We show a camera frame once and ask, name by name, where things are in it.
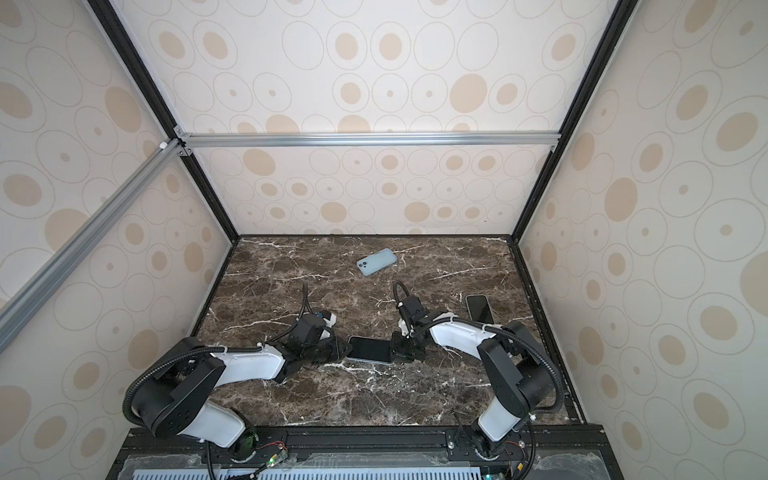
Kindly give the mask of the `dark blue phone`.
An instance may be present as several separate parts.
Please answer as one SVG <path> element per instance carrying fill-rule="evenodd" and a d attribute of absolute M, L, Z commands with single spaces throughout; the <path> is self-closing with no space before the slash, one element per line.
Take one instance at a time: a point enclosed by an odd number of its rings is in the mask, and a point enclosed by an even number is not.
<path fill-rule="evenodd" d="M 350 360 L 379 364 L 393 362 L 390 340 L 352 336 L 348 343 L 351 350 L 347 358 Z"/>

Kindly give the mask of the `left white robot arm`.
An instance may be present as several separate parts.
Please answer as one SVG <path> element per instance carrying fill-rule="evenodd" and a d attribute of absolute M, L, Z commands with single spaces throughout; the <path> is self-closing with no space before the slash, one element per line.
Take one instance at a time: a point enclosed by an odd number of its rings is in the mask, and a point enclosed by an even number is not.
<path fill-rule="evenodd" d="M 336 335 L 335 320 L 328 311 L 303 313 L 287 331 L 250 347 L 207 346 L 185 337 L 129 385 L 123 415 L 158 439 L 195 438 L 244 462 L 257 450 L 256 429 L 211 394 L 251 380 L 280 383 L 306 365 L 343 359 L 351 346 Z"/>

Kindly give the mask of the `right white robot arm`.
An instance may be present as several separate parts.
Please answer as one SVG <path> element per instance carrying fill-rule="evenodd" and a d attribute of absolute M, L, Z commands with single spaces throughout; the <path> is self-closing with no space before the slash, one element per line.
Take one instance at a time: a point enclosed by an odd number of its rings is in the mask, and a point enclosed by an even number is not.
<path fill-rule="evenodd" d="M 520 322 L 507 326 L 462 319 L 452 312 L 431 313 L 420 299 L 395 299 L 399 330 L 391 340 L 398 361 L 422 361 L 430 345 L 457 350 L 481 361 L 494 397 L 475 422 L 480 446 L 502 442 L 536 414 L 558 412 L 564 382 L 555 363 Z"/>

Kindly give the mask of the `pink phone black screen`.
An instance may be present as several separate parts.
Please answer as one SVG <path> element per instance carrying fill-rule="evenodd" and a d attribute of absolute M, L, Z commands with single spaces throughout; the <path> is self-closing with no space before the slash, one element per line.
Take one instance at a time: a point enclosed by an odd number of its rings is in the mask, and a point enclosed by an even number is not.
<path fill-rule="evenodd" d="M 471 321 L 482 324 L 495 323 L 493 311 L 486 295 L 467 295 L 465 305 Z"/>

